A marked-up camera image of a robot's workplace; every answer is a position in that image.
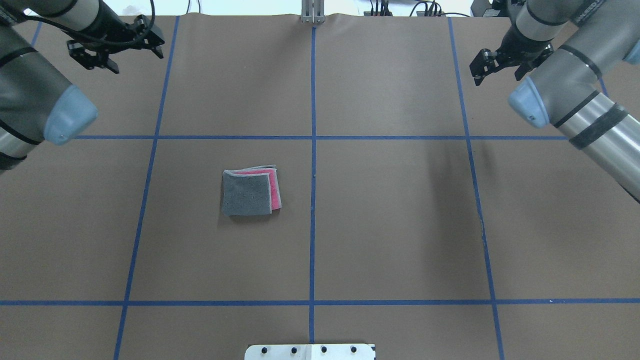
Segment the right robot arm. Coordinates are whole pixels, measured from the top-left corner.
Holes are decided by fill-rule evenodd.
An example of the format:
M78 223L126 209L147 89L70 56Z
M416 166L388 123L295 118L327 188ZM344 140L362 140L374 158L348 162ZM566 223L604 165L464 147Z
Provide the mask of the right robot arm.
M526 0L497 50L470 63L475 85L516 68L508 103L535 128L552 125L639 199L639 121L595 88L619 63L639 64L637 0Z

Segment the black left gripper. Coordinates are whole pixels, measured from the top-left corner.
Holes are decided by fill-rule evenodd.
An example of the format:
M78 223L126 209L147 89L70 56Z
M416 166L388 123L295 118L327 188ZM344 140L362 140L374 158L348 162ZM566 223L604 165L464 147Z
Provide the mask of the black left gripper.
M80 42L67 42L67 51L86 70L121 71L110 54L121 51L150 50L164 59L165 37L153 20L139 14L131 23L122 20L108 5L80 5Z

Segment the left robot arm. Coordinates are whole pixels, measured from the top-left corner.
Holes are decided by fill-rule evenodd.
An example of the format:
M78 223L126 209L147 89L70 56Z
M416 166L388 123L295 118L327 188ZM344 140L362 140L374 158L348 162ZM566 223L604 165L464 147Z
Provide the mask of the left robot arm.
M119 73L110 56L149 50L163 58L156 16L121 19L103 0L3 0L0 44L0 169L11 171L42 142L64 145L98 118L87 96L15 27L36 21L70 39L66 48L82 68Z

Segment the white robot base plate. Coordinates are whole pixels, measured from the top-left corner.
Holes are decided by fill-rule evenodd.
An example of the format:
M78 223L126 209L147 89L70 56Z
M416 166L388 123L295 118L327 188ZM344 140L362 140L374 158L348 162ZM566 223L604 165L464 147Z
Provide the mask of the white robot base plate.
M247 347L245 360L376 360L374 344L254 344Z

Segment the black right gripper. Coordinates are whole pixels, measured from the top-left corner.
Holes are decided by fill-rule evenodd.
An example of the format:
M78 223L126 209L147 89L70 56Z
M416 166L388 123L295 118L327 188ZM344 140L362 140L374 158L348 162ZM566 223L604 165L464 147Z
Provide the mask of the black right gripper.
M479 87L487 76L506 68L517 68L514 77L516 81L521 81L553 53L554 48L549 40L530 39L513 23L498 50L482 48L469 64L469 69L476 87Z

